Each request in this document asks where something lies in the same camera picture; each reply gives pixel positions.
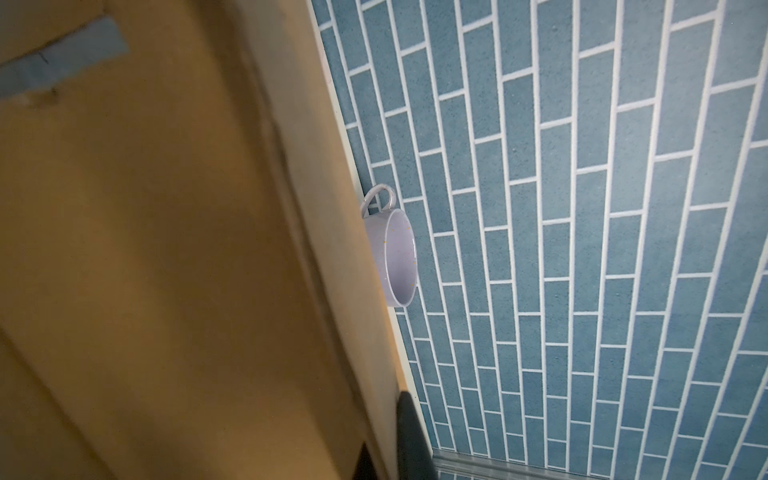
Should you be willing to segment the brown cardboard box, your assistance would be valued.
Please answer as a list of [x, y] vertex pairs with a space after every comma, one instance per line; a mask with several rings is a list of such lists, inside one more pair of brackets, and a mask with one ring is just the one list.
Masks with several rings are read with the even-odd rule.
[[1, 5], [1, 475], [398, 475], [304, 1]]

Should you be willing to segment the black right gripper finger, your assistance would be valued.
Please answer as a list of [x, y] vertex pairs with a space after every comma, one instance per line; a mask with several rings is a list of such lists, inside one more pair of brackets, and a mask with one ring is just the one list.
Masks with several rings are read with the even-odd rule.
[[396, 415], [398, 478], [437, 480], [438, 472], [409, 392], [400, 392]]

